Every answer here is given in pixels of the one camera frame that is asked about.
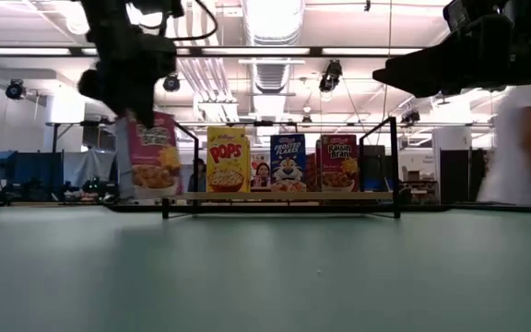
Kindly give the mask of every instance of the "person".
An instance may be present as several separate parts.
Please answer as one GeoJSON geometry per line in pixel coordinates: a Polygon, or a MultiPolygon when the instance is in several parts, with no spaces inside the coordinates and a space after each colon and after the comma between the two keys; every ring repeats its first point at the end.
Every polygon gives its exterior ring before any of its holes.
{"type": "MultiPolygon", "coordinates": [[[[207,165],[202,159],[198,158],[198,168],[196,173],[198,174],[198,193],[205,192],[207,190],[207,165]]],[[[194,191],[194,174],[190,175],[190,180],[188,181],[188,192],[194,191]]]]}
{"type": "Polygon", "coordinates": [[[497,113],[497,147],[478,200],[531,206],[531,86],[510,90],[497,113]]]}
{"type": "Polygon", "coordinates": [[[251,181],[252,188],[267,188],[270,183],[269,166],[260,162],[255,168],[255,177],[251,181]]]}

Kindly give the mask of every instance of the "blue cereal box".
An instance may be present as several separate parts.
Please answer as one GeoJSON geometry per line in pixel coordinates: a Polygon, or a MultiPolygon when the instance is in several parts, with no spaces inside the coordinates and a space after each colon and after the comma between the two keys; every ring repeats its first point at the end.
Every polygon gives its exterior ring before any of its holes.
{"type": "Polygon", "coordinates": [[[304,135],[274,135],[270,153],[273,192],[306,191],[304,135]]]}

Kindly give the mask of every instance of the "teal table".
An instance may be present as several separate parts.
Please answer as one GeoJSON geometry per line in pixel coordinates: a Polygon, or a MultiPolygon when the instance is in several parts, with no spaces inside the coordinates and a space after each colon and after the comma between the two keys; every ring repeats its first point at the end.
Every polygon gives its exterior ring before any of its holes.
{"type": "Polygon", "coordinates": [[[1,208],[0,331],[531,332],[531,215],[1,208]]]}

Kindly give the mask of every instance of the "white shirt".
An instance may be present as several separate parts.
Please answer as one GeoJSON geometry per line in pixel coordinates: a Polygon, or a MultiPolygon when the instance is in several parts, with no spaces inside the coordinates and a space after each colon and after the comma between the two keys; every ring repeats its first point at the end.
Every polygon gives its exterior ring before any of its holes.
{"type": "Polygon", "coordinates": [[[531,107],[531,86],[511,89],[497,106],[497,147],[479,201],[531,206],[531,173],[521,147],[524,107],[531,107]]]}

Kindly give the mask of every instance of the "yellow cereal box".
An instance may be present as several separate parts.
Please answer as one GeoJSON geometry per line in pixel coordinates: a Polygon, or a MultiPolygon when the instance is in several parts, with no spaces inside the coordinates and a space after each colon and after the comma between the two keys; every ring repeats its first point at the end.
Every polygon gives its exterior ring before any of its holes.
{"type": "Polygon", "coordinates": [[[208,192],[250,191],[251,155],[244,128],[209,127],[206,150],[208,192]]]}

